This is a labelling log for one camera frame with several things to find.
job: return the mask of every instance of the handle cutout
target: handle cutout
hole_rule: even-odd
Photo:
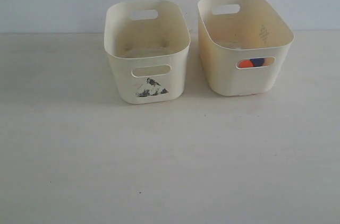
[[[164,75],[171,71],[169,65],[138,67],[131,71],[134,77]]]
[[[133,21],[139,20],[153,20],[158,17],[157,10],[141,10],[141,11],[133,11],[130,13],[130,19]]]
[[[212,8],[211,12],[213,15],[220,15],[220,14],[233,14],[238,13],[240,11],[240,5],[219,5]]]
[[[274,57],[243,59],[237,64],[237,68],[255,68],[270,66],[275,62]]]

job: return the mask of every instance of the white table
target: white table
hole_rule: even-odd
[[[130,105],[102,35],[0,36],[1,224],[340,223],[340,31],[296,32],[275,86]]]

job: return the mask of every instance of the orange object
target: orange object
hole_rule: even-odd
[[[239,62],[239,68],[254,67],[253,63],[249,59]]]

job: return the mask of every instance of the blue object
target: blue object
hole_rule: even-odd
[[[254,67],[259,67],[265,63],[265,58],[251,58],[250,62],[253,63]]]

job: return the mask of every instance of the cream storage bin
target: cream storage bin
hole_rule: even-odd
[[[265,0],[201,0],[198,10],[199,52],[210,87],[224,96],[269,90],[294,39],[275,10]],[[248,60],[264,63],[241,68]]]
[[[104,46],[126,102],[144,104],[179,97],[189,45],[184,17],[172,2],[124,2],[107,11]]]

